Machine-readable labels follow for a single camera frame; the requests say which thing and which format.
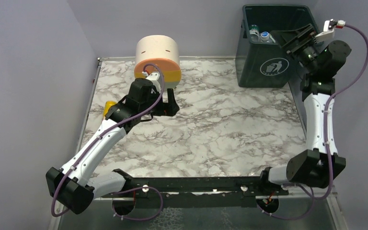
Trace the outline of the clear bottle blue label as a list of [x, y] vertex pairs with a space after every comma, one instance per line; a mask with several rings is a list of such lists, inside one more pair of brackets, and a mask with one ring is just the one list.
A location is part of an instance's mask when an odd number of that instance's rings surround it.
[[275, 39], [272, 37], [272, 35], [267, 31], [260, 33], [260, 41], [263, 43], [275, 43], [276, 42]]

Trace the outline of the clear bottle green cap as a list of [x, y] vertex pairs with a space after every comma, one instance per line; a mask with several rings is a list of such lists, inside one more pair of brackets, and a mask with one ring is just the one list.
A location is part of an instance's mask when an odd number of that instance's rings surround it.
[[259, 42], [260, 41], [260, 32], [259, 32], [259, 26], [256, 24], [250, 24], [249, 25], [249, 34], [251, 36], [251, 40], [253, 42]]

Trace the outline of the yellow drink bottle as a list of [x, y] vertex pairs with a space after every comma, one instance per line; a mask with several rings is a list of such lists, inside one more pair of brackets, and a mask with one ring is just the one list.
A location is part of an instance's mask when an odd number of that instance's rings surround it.
[[116, 102], [116, 101], [107, 101], [107, 102], [105, 103], [105, 105], [104, 105], [104, 109], [103, 109], [103, 119], [105, 119], [105, 116], [106, 116], [106, 114], [108, 113], [109, 109], [110, 109], [112, 106], [116, 105], [116, 104], [117, 104], [117, 102]]

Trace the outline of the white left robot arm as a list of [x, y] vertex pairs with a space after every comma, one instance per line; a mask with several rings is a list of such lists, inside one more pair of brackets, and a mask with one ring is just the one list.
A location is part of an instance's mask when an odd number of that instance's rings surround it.
[[[164, 91], [166, 102], [162, 98]], [[111, 172], [93, 179], [93, 171], [117, 142], [144, 121], [143, 116], [175, 116], [179, 110], [172, 88], [165, 89], [158, 80], [150, 78], [135, 79], [128, 94], [108, 109], [97, 131], [80, 151], [59, 169], [52, 167], [47, 171], [46, 181], [53, 198], [52, 215], [62, 215], [56, 212], [56, 202], [80, 214], [94, 199], [120, 192], [126, 177]]]

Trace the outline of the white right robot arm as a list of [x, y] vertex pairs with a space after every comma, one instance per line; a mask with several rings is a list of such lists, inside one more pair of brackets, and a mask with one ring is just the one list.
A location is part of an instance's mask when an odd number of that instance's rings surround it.
[[326, 188], [345, 168], [338, 156], [333, 136], [334, 76], [351, 53], [350, 46], [334, 40], [343, 20], [327, 20], [317, 33], [311, 24], [296, 30], [273, 31], [272, 37], [286, 54], [306, 69], [300, 84], [306, 110], [306, 149], [284, 166], [268, 167], [261, 172], [264, 187], [278, 189], [286, 184]]

